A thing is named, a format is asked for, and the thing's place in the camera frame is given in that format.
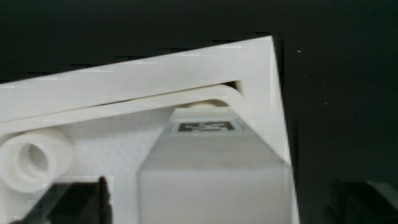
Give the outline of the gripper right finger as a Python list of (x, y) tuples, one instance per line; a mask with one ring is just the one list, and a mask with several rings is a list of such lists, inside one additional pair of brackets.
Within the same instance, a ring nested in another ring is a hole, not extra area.
[(329, 184), (325, 224), (398, 224), (398, 187), (364, 181)]

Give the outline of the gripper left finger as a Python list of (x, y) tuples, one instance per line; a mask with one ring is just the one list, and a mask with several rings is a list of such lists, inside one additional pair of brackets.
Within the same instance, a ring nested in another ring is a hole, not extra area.
[(23, 224), (114, 224), (106, 179), (57, 183), (32, 207)]

